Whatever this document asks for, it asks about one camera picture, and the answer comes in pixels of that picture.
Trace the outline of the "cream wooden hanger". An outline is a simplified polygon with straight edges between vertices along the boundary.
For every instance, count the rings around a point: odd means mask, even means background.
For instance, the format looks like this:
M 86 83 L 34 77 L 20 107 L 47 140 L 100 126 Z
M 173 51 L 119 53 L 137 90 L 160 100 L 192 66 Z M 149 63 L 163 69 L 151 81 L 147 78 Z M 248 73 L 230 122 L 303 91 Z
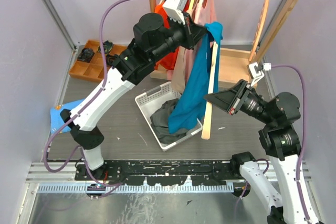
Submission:
M 211 94 L 214 91 L 214 78 L 215 78 L 217 52 L 218 52 L 218 44 L 217 42 L 214 42 L 213 50 L 212 50 L 211 71 L 209 75 L 208 94 Z M 204 121 L 203 121 L 203 130 L 202 130 L 202 135 L 201 135 L 201 138 L 203 140 L 210 139 L 211 123 L 212 123 L 212 104 L 209 102 L 206 102 L 206 109 L 205 109 L 205 115 L 204 115 Z

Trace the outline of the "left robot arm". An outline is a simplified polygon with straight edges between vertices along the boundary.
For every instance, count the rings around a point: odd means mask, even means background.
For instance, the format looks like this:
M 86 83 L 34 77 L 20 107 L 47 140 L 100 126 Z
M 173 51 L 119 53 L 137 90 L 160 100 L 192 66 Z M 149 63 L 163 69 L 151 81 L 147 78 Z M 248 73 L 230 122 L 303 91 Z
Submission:
M 134 38 L 113 61 L 106 77 L 78 106 L 63 109 L 60 117 L 70 127 L 70 134 L 82 148 L 87 162 L 86 173 L 93 180 L 105 174 L 101 144 L 104 137 L 97 127 L 101 117 L 124 94 L 154 71 L 156 63 L 178 47 L 192 49 L 206 35 L 203 25 L 194 23 L 189 13 L 178 20 L 147 13 L 133 26 Z

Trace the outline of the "orange wavy metal hanger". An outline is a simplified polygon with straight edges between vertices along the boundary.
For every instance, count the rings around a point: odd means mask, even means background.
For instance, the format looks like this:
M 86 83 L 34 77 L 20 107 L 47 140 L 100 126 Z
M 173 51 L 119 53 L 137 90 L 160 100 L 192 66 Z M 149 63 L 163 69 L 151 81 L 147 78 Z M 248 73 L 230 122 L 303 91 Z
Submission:
M 269 0 L 264 0 L 263 6 L 261 9 L 259 22 L 258 22 L 257 29 L 256 29 L 256 33 L 254 36 L 252 48 L 250 51 L 250 56 L 248 59 L 249 63 L 252 63 L 256 56 L 256 50 L 257 50 L 257 47 L 258 47 L 258 44 L 259 44 L 259 41 L 260 41 L 260 38 L 263 32 L 263 28 L 264 28 L 266 17 L 267 17 L 268 6 L 269 6 Z

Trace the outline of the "pink t shirt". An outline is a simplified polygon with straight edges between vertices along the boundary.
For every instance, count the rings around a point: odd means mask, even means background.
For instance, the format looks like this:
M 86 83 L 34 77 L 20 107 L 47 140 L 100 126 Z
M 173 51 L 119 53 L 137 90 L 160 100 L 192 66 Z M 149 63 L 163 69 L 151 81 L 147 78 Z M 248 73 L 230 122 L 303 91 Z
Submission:
M 190 13 L 193 21 L 199 25 L 217 21 L 214 0 L 197 0 Z M 201 41 L 193 50 L 188 50 L 183 47 L 179 49 L 177 61 L 172 73 L 171 82 L 173 84 L 184 86 L 187 83 L 200 45 Z

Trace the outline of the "teal blue t shirt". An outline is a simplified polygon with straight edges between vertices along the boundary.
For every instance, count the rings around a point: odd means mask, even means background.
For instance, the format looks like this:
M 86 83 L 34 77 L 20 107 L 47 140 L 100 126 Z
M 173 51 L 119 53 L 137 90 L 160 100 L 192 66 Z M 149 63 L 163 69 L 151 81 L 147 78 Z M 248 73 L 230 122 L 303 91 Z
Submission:
M 191 130 L 196 127 L 199 120 L 205 115 L 206 100 L 208 94 L 209 77 L 212 65 L 212 42 L 220 47 L 223 25 L 219 22 L 206 23 L 206 35 L 196 54 L 196 59 L 187 81 L 185 89 L 176 107 L 168 118 L 169 133 L 176 133 L 178 130 Z

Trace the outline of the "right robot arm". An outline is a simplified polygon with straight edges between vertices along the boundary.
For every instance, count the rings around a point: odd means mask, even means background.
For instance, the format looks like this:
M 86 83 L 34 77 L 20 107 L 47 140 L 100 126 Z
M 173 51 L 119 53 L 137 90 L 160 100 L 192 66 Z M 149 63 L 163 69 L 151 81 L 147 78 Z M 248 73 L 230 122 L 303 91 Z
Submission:
M 267 222 L 320 223 L 303 176 L 303 145 L 293 127 L 301 117 L 298 98 L 282 92 L 265 101 L 247 81 L 240 80 L 230 89 L 207 94 L 204 99 L 230 115 L 242 111 L 265 125 L 258 132 L 259 140 L 274 168 L 279 188 L 274 188 L 250 152 L 234 154 L 230 172 L 237 179 L 244 178 L 255 190 L 265 208 Z

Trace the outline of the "dark grey t shirt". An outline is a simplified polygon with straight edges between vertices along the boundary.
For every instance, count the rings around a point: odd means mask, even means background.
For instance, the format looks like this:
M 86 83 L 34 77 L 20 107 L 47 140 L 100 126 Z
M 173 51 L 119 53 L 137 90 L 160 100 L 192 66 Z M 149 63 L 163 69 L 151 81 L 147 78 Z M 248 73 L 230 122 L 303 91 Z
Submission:
M 178 99 L 164 102 L 151 116 L 151 127 L 161 144 L 172 144 L 186 136 L 188 130 L 179 129 L 175 133 L 169 132 L 169 116 L 175 109 Z

